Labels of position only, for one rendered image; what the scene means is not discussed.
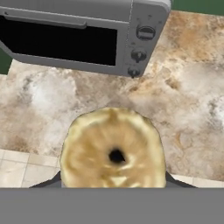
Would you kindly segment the grey toaster oven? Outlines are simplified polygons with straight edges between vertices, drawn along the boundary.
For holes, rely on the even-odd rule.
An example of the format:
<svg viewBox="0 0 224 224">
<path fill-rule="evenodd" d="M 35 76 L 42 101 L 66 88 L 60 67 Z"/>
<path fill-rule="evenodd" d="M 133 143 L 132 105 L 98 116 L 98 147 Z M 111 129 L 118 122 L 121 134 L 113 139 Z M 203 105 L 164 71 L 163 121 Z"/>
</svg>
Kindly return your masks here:
<svg viewBox="0 0 224 224">
<path fill-rule="evenodd" d="M 0 48 L 20 62 L 140 77 L 173 0 L 0 0 Z M 5 15 L 86 29 L 11 21 Z"/>
</svg>

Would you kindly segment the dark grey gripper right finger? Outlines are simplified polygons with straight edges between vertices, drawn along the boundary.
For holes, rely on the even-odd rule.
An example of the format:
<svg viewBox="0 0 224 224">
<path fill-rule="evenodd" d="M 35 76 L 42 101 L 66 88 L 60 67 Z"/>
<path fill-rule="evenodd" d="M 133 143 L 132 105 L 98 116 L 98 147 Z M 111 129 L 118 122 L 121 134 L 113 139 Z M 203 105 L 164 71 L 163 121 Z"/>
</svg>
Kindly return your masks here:
<svg viewBox="0 0 224 224">
<path fill-rule="evenodd" d="M 180 180 L 176 180 L 169 172 L 165 174 L 166 178 L 166 186 L 167 187 L 191 187 L 193 188 L 193 185 L 187 184 L 185 182 L 182 182 Z"/>
</svg>

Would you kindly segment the golden bagel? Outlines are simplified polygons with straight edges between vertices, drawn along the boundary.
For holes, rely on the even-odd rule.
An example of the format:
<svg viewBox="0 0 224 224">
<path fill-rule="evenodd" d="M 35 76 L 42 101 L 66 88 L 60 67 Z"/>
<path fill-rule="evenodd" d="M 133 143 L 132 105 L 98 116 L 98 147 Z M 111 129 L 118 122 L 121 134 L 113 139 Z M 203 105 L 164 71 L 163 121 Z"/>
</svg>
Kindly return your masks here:
<svg viewBox="0 0 224 224">
<path fill-rule="evenodd" d="M 100 108 L 70 125 L 60 156 L 66 188 L 164 188 L 165 154 L 149 118 Z"/>
</svg>

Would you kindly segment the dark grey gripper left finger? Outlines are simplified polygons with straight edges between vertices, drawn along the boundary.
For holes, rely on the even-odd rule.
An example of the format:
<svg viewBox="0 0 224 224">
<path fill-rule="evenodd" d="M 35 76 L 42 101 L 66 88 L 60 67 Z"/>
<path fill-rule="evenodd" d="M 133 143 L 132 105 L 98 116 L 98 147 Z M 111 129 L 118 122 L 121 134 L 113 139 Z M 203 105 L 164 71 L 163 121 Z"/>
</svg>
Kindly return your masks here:
<svg viewBox="0 0 224 224">
<path fill-rule="evenodd" d="M 56 187 L 56 188 L 61 188 L 60 172 L 58 172 L 52 179 L 48 179 L 47 181 L 44 181 L 44 182 L 39 183 L 39 184 L 36 184 L 35 187 Z"/>
</svg>

